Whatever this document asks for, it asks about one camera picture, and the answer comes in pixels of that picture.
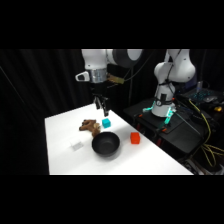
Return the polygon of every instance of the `cable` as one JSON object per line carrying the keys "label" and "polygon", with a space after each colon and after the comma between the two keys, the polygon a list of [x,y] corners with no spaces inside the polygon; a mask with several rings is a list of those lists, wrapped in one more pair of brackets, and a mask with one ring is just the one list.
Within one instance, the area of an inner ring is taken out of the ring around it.
{"label": "cable", "polygon": [[190,126],[195,132],[197,132],[200,137],[203,139],[201,133],[199,131],[197,131],[193,126],[190,125],[190,123],[188,123],[181,115],[179,115],[177,112],[175,112],[175,114],[180,118],[182,119],[188,126]]}
{"label": "cable", "polygon": [[[128,70],[127,74],[124,76],[124,79],[128,76],[128,74],[129,74],[130,71],[131,71],[131,69]],[[112,87],[114,87],[114,86],[118,86],[118,85],[119,85],[119,84],[114,84],[114,85],[109,86],[109,87],[107,87],[107,88],[109,89],[109,88],[112,88]]]}
{"label": "cable", "polygon": [[[142,70],[142,68],[146,65],[146,63],[149,61],[149,59],[151,59],[151,57],[154,55],[154,53],[155,53],[155,50],[152,52],[152,54],[148,57],[148,59],[146,60],[146,62],[142,65],[142,67],[132,76],[132,77],[130,77],[129,79],[127,79],[127,80],[124,80],[125,82],[128,82],[129,80],[131,80],[131,79],[133,79],[141,70]],[[128,74],[129,74],[129,72],[132,70],[132,68],[128,71],[128,73],[125,75],[125,77],[124,77],[124,79],[128,76]],[[112,87],[114,87],[114,86],[117,86],[118,84],[115,84],[115,85],[112,85],[112,86],[109,86],[109,87],[107,87],[108,89],[109,88],[112,88]]]}
{"label": "cable", "polygon": [[169,80],[170,72],[171,72],[173,66],[174,66],[174,64],[172,64],[172,66],[171,66],[171,68],[170,68],[170,71],[169,71],[168,76],[167,76],[167,80]]}
{"label": "cable", "polygon": [[136,75],[138,75],[138,73],[142,70],[142,68],[146,65],[146,63],[151,59],[151,57],[154,55],[156,51],[154,50],[152,52],[152,54],[148,57],[148,59],[146,60],[146,62],[142,65],[142,67],[132,76],[130,77],[129,79],[125,80],[125,82],[128,82],[129,80],[133,79]]}
{"label": "cable", "polygon": [[[224,156],[224,154],[214,152],[214,151],[211,150],[211,148],[216,149],[216,150],[219,150],[219,151],[221,151],[221,152],[224,152],[224,150],[222,150],[222,149],[220,149],[220,148],[218,148],[218,147],[215,147],[215,146],[206,144],[206,143],[209,141],[210,137],[211,137],[211,128],[210,128],[210,125],[209,125],[207,119],[205,118],[204,114],[201,113],[201,111],[198,109],[198,107],[195,106],[195,105],[191,102],[191,100],[189,100],[189,102],[190,102],[191,105],[194,106],[194,108],[201,114],[201,116],[202,116],[203,119],[205,120],[205,123],[207,124],[207,126],[208,126],[208,130],[209,130],[208,138],[206,139],[206,141],[204,142],[204,144],[201,145],[201,146],[196,150],[196,152],[194,153],[194,155],[195,155],[195,154],[197,153],[197,151],[201,148],[201,149],[203,150],[204,154],[205,154],[205,157],[206,157],[206,159],[207,159],[209,165],[210,165],[211,167],[215,167],[216,164],[217,164],[217,163],[216,163],[216,159],[215,159],[215,155],[221,155],[221,156]],[[208,158],[208,155],[207,155],[206,151],[208,151],[208,152],[211,153],[211,155],[212,155],[212,157],[213,157],[213,160],[214,160],[214,164],[211,163],[210,159]]]}

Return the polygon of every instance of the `tabletop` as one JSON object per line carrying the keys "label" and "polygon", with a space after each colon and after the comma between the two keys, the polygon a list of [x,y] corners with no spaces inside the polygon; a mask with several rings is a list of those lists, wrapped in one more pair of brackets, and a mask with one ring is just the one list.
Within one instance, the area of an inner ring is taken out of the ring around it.
{"label": "tabletop", "polygon": [[[51,175],[192,175],[186,168],[141,135],[139,145],[132,145],[133,127],[110,111],[111,127],[101,132],[113,132],[120,138],[117,153],[104,158],[92,149],[92,135],[79,131],[83,120],[105,119],[102,110],[91,104],[64,114],[45,119],[48,161]],[[71,143],[80,142],[74,149]]]}

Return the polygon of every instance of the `white object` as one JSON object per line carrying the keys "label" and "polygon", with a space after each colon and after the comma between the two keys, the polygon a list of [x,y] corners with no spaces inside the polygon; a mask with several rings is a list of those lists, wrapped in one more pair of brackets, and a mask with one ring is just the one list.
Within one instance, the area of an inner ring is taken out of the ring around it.
{"label": "white object", "polygon": [[82,142],[75,138],[75,136],[73,138],[71,138],[69,140],[70,144],[71,144],[71,147],[74,149],[74,150],[79,150],[81,149],[84,145],[82,144]]}
{"label": "white object", "polygon": [[80,73],[80,74],[76,75],[75,78],[76,78],[76,81],[78,81],[78,82],[89,82],[90,81],[90,77],[89,77],[89,73],[88,72]]}
{"label": "white object", "polygon": [[108,64],[117,65],[117,63],[114,61],[113,49],[107,49],[107,59],[108,59]]}
{"label": "white object", "polygon": [[[192,175],[155,144],[141,135],[140,145],[132,145],[128,123],[111,111],[111,127],[121,140],[118,152],[110,158],[98,156],[92,149],[92,135],[79,131],[85,119],[104,119],[103,113],[91,104],[45,119],[48,161],[51,175]],[[64,142],[76,136],[84,145],[79,150],[67,148]]]}
{"label": "white object", "polygon": [[162,106],[158,105],[162,99],[162,95],[165,96],[163,101],[172,101],[175,93],[175,87],[172,83],[165,84],[168,78],[172,82],[186,83],[194,77],[196,70],[194,65],[191,63],[189,51],[189,49],[168,49],[167,55],[172,57],[173,63],[164,62],[156,66],[155,76],[159,83],[156,97],[159,99],[159,102],[157,101],[152,109],[152,113],[154,115],[158,117],[166,117],[170,106],[173,106],[173,104]]}
{"label": "white object", "polygon": [[136,61],[139,59],[142,51],[142,49],[128,49],[128,56],[132,61]]}
{"label": "white object", "polygon": [[82,49],[86,70],[107,68],[106,49]]}

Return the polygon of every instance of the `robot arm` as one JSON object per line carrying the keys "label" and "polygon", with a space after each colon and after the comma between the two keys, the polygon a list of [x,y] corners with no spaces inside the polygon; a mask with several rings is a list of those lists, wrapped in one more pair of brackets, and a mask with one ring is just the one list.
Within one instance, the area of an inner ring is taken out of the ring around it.
{"label": "robot arm", "polygon": [[[168,49],[173,63],[160,63],[155,68],[158,87],[155,103],[150,110],[157,117],[171,118],[172,110],[175,110],[172,102],[175,87],[172,82],[186,83],[195,75],[195,67],[190,61],[189,51],[189,49]],[[131,68],[139,61],[142,52],[143,49],[82,49],[86,72],[77,75],[76,79],[91,82],[97,109],[103,108],[105,116],[108,116],[110,110],[109,99],[105,97],[107,65]]]}
{"label": "robot arm", "polygon": [[142,49],[82,49],[86,72],[77,75],[76,80],[91,82],[94,102],[97,109],[103,108],[105,116],[108,116],[110,110],[109,99],[105,97],[107,65],[131,68],[138,63],[142,52]]}
{"label": "robot arm", "polygon": [[170,111],[175,110],[175,105],[172,103],[175,87],[172,82],[186,83],[194,77],[196,70],[191,63],[189,52],[189,49],[168,49],[173,63],[165,62],[156,66],[155,76],[159,85],[152,109],[154,115],[168,117]]}

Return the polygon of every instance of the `blue block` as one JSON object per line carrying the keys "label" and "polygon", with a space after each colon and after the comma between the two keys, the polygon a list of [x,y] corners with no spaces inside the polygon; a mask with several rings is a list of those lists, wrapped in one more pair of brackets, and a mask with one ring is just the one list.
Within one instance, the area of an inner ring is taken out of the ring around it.
{"label": "blue block", "polygon": [[111,126],[111,123],[110,123],[109,119],[103,120],[103,127],[104,128],[109,128],[110,126]]}

